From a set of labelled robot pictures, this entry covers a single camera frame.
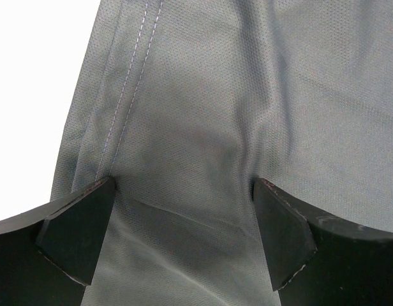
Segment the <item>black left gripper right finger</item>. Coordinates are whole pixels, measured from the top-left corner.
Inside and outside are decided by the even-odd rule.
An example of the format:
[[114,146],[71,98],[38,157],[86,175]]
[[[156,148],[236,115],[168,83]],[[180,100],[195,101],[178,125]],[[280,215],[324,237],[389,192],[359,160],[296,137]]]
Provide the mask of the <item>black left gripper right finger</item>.
[[263,178],[253,204],[282,305],[393,305],[393,233],[293,197]]

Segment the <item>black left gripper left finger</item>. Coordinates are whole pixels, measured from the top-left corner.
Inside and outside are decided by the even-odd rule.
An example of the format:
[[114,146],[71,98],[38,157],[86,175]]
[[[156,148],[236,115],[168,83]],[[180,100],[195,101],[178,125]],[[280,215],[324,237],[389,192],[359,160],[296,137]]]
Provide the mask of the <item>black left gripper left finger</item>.
[[104,177],[0,221],[0,305],[80,305],[94,277],[115,199]]

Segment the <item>dark green t-shirt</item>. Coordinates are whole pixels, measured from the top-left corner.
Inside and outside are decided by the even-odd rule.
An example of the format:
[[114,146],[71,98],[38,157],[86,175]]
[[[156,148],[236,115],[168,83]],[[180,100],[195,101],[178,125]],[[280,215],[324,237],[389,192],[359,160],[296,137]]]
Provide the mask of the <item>dark green t-shirt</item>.
[[107,175],[84,305],[278,305],[252,178],[393,232],[393,1],[102,1],[51,197]]

